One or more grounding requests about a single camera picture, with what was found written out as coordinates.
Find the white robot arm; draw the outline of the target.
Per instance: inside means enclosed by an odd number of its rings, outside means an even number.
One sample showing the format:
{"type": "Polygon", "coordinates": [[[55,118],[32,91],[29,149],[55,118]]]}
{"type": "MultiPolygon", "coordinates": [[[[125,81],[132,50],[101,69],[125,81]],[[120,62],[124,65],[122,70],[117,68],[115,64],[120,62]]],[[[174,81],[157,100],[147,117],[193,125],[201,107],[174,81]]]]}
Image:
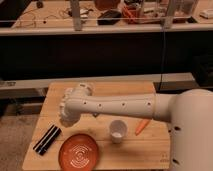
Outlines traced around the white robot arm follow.
{"type": "Polygon", "coordinates": [[[83,113],[153,119],[170,124],[170,171],[213,171],[213,92],[94,96],[80,83],[65,91],[60,121],[72,126],[83,113]]]}

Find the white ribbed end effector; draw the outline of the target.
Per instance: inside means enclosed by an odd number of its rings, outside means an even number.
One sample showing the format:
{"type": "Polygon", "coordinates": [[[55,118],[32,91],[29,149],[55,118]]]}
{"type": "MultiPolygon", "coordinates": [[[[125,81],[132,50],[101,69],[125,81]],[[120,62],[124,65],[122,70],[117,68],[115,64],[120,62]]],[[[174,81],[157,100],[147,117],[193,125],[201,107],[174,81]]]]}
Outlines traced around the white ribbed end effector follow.
{"type": "Polygon", "coordinates": [[[80,114],[74,112],[68,111],[67,102],[70,99],[70,96],[73,93],[72,88],[67,88],[64,91],[64,94],[62,96],[62,99],[59,103],[59,117],[60,117],[60,123],[64,127],[72,127],[74,124],[76,124],[80,120],[80,114]]]}

